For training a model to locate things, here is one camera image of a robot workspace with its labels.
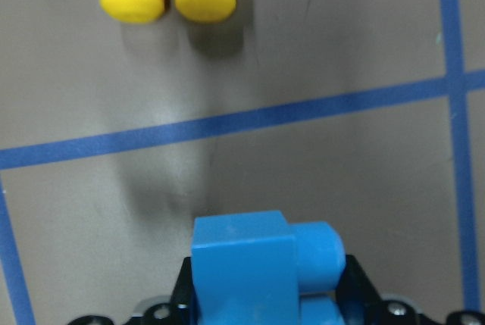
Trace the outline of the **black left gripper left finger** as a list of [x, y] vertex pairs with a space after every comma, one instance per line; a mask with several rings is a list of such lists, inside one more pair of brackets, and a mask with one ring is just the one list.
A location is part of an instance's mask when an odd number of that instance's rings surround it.
[[193, 306], [194, 298], [195, 288], [192, 278], [192, 259], [191, 257], [185, 257], [171, 293], [171, 309], [190, 309]]

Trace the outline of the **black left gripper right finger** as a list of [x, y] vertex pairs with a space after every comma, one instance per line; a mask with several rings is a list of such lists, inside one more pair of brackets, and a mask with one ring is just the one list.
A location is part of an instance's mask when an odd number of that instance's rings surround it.
[[335, 290], [342, 317], [375, 317], [382, 298], [354, 255], [346, 255], [346, 266]]

